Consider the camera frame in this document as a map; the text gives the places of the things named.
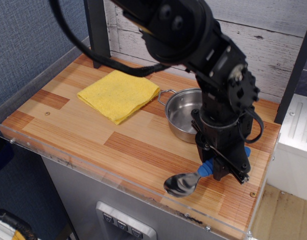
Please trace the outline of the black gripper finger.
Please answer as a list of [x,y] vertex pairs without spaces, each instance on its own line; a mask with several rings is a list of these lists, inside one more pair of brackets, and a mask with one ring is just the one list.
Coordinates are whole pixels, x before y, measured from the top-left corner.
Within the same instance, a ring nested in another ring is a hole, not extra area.
[[202,163],[213,159],[216,155],[214,150],[207,143],[198,144],[197,150]]
[[213,164],[213,178],[220,181],[223,177],[230,174],[229,165],[220,156],[215,156],[212,161]]

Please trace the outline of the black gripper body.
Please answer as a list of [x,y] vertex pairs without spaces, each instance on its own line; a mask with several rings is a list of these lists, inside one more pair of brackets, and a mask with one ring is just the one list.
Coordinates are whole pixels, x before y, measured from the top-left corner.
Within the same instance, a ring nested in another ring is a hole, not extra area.
[[215,148],[224,160],[242,174],[248,174],[251,170],[249,156],[251,149],[245,146],[244,140],[239,135],[236,124],[227,126],[208,125],[202,119],[202,111],[191,111],[191,125],[197,131],[195,143],[197,145],[208,144]]

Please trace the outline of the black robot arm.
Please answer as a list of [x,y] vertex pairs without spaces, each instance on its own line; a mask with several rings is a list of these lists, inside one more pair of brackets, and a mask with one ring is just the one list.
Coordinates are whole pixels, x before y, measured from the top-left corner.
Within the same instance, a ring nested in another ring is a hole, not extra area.
[[165,66],[194,73],[202,105],[191,112],[200,159],[213,158],[213,177],[232,174],[248,181],[245,144],[259,99],[244,53],[225,34],[203,0],[117,0],[123,15],[139,26],[149,54]]

